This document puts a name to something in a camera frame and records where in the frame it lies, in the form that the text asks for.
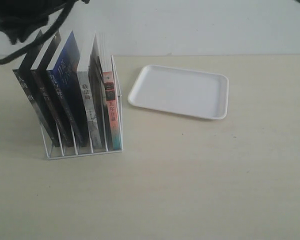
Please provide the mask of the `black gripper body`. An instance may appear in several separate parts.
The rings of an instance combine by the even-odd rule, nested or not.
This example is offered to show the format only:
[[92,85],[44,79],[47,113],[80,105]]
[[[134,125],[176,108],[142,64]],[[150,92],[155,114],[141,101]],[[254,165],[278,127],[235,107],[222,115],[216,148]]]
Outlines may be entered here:
[[65,6],[64,0],[0,0],[0,32],[11,44],[24,43],[49,16]]

